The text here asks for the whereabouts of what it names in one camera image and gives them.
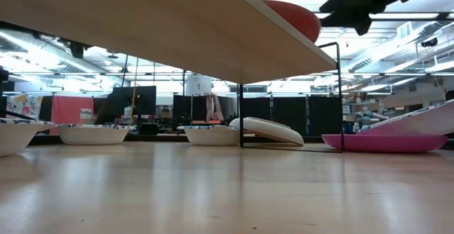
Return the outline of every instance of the white object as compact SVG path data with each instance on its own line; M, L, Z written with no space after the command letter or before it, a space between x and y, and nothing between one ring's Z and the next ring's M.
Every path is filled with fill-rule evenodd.
M129 128L118 125L58 126L58 133L67 145L115 145L123 142Z
M454 132L454 99L362 127L366 135L446 135Z
M304 145L304 140L301 135L292 130L289 126L267 121L260 118L247 117L244 118L244 129L266 138L272 138L286 143L295 143ZM230 123L230 127L240 128L240 119L236 118Z
M0 157L25 149L37 132L54 126L45 121L0 118Z
M183 129L193 145L235 146L240 142L240 131L226 126L187 126Z

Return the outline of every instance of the black partition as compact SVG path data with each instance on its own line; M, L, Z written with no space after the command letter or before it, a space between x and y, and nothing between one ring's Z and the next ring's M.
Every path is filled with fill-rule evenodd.
M173 95L172 117L191 116L191 97Z
M235 100L227 96L218 96L218 99L224 119L228 119L229 116L233 116L235 114Z
M93 114L98 114L101 107L106 103L107 98L93 98Z
M53 96L44 96L41 102L40 120L52 121L52 100Z
M451 99L454 99L454 91L447 91L446 92L446 101L450 101Z
M270 98L243 99L242 115L271 120Z
M306 135L306 98L273 98L272 121L289 126L301 135Z
M338 97L309 97L309 132L307 135L341 133L342 115L339 114L342 103Z
M6 97L5 96L0 96L0 110L6 111ZM5 113L0 113L0 118L5 118L6 114Z
M192 97L192 120L206 121L206 96Z

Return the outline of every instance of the fluorescent light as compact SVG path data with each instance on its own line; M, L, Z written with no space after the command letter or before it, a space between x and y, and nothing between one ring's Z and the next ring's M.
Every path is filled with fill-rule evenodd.
M40 75L40 76L48 76L48 75L55 75L54 72L14 72L10 73L12 75Z
M452 67L454 67L454 61L437 64L437 65L434 65L432 67L426 68L424 71L432 73L432 72L437 72L437 71L449 69L449 68L452 68Z
M392 95L391 92L368 92L367 95Z
M331 76L333 75L333 73L313 73L313 74L309 74L309 75L314 75L314 76Z
M52 94L52 93L55 93L55 92L51 92L51 91L33 91L33 92L24 92L24 94Z
M106 73L106 75L124 75L124 73ZM137 75L147 75L147 73L137 73ZM126 73L126 76L135 76L135 73Z
M360 91L374 91L374 90L378 90L378 89L383 89L386 86L387 86L386 84L370 85L370 86L362 88Z
M317 18L326 18L331 15L331 13L314 13Z
M60 73L61 75L101 75L101 73Z
M366 76L379 76L380 75L380 73L360 73L360 72L358 72L358 73L342 73L342 74L353 74L354 76L361 76L361 77L365 76L365 75Z
M410 81L413 81L415 80L416 78L413 77L413 78L408 78L408 79L403 79L401 81L398 81L396 83L393 83L392 86L399 86L399 85L403 85L403 84L406 84L407 82L410 82Z
M10 78L15 78L15 79L21 79L21 80L27 81L27 82L39 82L39 79L35 79L35 78L32 78L32 77L27 77L27 76L18 76L18 75L10 74L9 77Z
M395 67L391 67L391 68L385 70L384 72L385 73L397 72L397 71L400 71L400 70L402 70L404 68L407 68L407 67L409 67L409 66L411 66L413 64L414 63L412 61L410 61L410 62L407 62L407 63L404 63L404 64L397 65Z
M432 76L454 76L454 73L432 73Z
M436 18L438 13L378 13L370 14L369 17L373 19L424 19L424 18Z
M384 74L386 76L426 76L425 73L392 73L392 74Z

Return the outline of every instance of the pipe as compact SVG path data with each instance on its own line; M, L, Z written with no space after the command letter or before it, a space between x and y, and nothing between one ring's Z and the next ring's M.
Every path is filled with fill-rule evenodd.
M405 47L400 47L400 45L406 45L408 43L419 43L428 37L432 36L435 32L439 31L440 29L447 28L453 24L452 22L438 22L433 21L427 24L424 24L420 28L417 28L416 32L406 36L405 38L398 39L397 36L393 36L387 42L382 43L375 47L372 52L368 52L365 55L361 55L356 57L355 59L351 60L347 67L349 72L355 72L367 65L379 62L380 60L394 55L398 52L401 52L405 49Z

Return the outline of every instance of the pink tray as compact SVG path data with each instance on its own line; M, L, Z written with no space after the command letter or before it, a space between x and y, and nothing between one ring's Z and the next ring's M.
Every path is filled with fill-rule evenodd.
M341 149L341 135L322 135L326 144ZM348 152L422 153L440 149L447 137L439 135L344 135Z

